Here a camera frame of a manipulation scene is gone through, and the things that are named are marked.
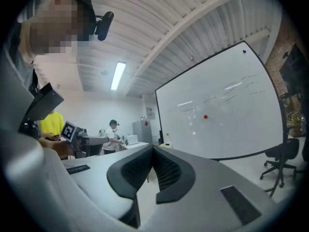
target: whiteboard frame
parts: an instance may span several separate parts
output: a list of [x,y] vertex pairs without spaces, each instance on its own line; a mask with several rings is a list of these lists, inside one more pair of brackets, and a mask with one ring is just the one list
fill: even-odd
[[246,41],[238,42],[238,43],[236,43],[236,44],[233,44],[233,45],[231,45],[231,46],[229,46],[229,47],[227,47],[227,48],[221,50],[220,52],[217,52],[217,53],[213,54],[212,56],[210,56],[210,57],[208,57],[208,58],[202,60],[201,62],[199,62],[199,63],[193,65],[193,66],[190,67],[189,69],[183,71],[183,72],[180,73],[179,75],[177,75],[177,76],[175,76],[174,78],[170,79],[168,82],[166,82],[165,84],[163,84],[162,86],[160,86],[159,88],[157,88],[157,89],[155,90],[155,99],[156,99],[156,105],[157,105],[157,107],[158,107],[159,121],[160,121],[160,128],[161,128],[161,132],[162,132],[162,137],[163,137],[163,130],[162,130],[162,123],[161,123],[161,116],[160,116],[160,108],[159,108],[159,103],[158,103],[158,98],[157,98],[157,93],[156,93],[156,92],[157,92],[160,88],[162,88],[163,86],[165,86],[165,85],[168,84],[169,82],[173,81],[173,80],[176,79],[177,77],[181,76],[182,74],[186,73],[187,71],[191,70],[191,69],[194,68],[195,66],[200,65],[201,63],[205,62],[206,60],[209,60],[210,58],[212,58],[212,57],[214,57],[214,56],[216,56],[216,55],[218,55],[218,54],[220,54],[220,53],[222,53],[222,52],[224,52],[224,51],[226,51],[226,50],[228,50],[228,49],[230,49],[230,48],[232,48],[232,47],[234,47],[234,46],[236,46],[236,45],[238,45],[238,44],[241,44],[241,43],[245,43],[245,44],[253,51],[253,53],[255,54],[255,56],[257,57],[257,59],[261,62],[262,66],[264,67],[264,69],[265,69],[265,71],[266,71],[266,73],[267,73],[267,75],[268,75],[268,77],[269,77],[269,79],[270,79],[270,81],[271,81],[271,83],[272,83],[272,85],[273,85],[273,88],[274,88],[275,93],[276,93],[276,96],[277,96],[278,104],[279,104],[279,107],[280,107],[280,112],[281,112],[282,133],[283,133],[282,144],[277,145],[277,146],[274,146],[274,147],[269,148],[269,149],[265,149],[265,150],[259,151],[259,152],[255,152],[255,153],[252,153],[252,154],[248,154],[248,155],[237,156],[237,157],[228,157],[228,158],[212,158],[212,160],[220,161],[220,160],[240,159],[240,158],[251,157],[251,156],[263,154],[263,153],[265,153],[265,152],[267,152],[267,151],[269,151],[269,150],[272,150],[272,149],[274,149],[274,148],[276,148],[276,147],[278,147],[278,146],[284,146],[283,148],[285,148],[286,141],[287,141],[287,138],[288,138],[288,135],[287,135],[288,131],[287,131],[287,125],[286,125],[286,117],[285,117],[284,107],[283,107],[283,105],[282,105],[282,103],[281,103],[281,101],[280,101],[280,99],[279,99],[278,92],[277,92],[277,90],[276,90],[276,88],[275,88],[274,82],[273,82],[273,80],[271,79],[268,70],[267,70],[266,67],[265,67],[265,64],[262,62],[262,60],[260,59],[260,57],[256,54],[256,52],[252,49],[251,46],[249,46],[249,44],[248,44]]

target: white wall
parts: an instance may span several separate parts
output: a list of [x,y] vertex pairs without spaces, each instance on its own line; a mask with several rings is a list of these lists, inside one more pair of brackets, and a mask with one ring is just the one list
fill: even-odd
[[142,117],[142,99],[102,98],[101,94],[58,89],[64,101],[55,109],[78,127],[86,128],[90,136],[97,136],[100,129],[115,119],[119,136],[133,134],[132,122]]
[[147,118],[146,107],[151,107],[154,110],[155,119],[150,119],[150,125],[151,125],[151,133],[153,135],[153,142],[157,143],[157,141],[160,138],[159,131],[161,130],[161,127],[160,127],[158,106],[156,103],[155,96],[153,94],[143,94],[142,95],[142,106],[143,106],[143,116],[145,118]]

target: chair wheel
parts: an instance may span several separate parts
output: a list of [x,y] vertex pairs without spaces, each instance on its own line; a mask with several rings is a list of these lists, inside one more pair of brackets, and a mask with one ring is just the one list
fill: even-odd
[[293,171],[293,180],[296,179],[296,175],[297,175],[297,172],[296,172],[296,169],[294,169],[294,171]]

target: white floor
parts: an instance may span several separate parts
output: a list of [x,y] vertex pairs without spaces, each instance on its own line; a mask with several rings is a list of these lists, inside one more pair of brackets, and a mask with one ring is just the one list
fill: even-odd
[[[306,163],[304,162],[301,155],[304,141],[305,138],[299,138],[299,152],[297,157],[293,160],[287,161],[287,164],[297,166],[298,170],[302,170],[306,167]],[[278,170],[264,175],[263,180],[260,180],[261,173],[271,167],[270,165],[264,167],[264,162],[266,160],[274,159],[268,158],[265,154],[260,154],[248,158],[221,161],[221,163],[225,164],[237,173],[246,177],[257,186],[259,186],[261,189],[268,189],[274,186]],[[280,188],[278,186],[272,197],[272,199],[277,203],[284,200],[289,195],[291,195],[293,191],[295,191],[298,183],[301,181],[302,176],[301,174],[299,174],[296,180],[293,180],[293,169],[284,169],[283,175],[285,185],[283,188]],[[137,193],[141,224],[143,224],[147,220],[147,218],[150,216],[153,209],[155,208],[155,195],[158,192],[158,179],[156,178],[156,174],[152,169],[149,173],[149,183],[145,181],[145,183],[142,185],[142,187]]]

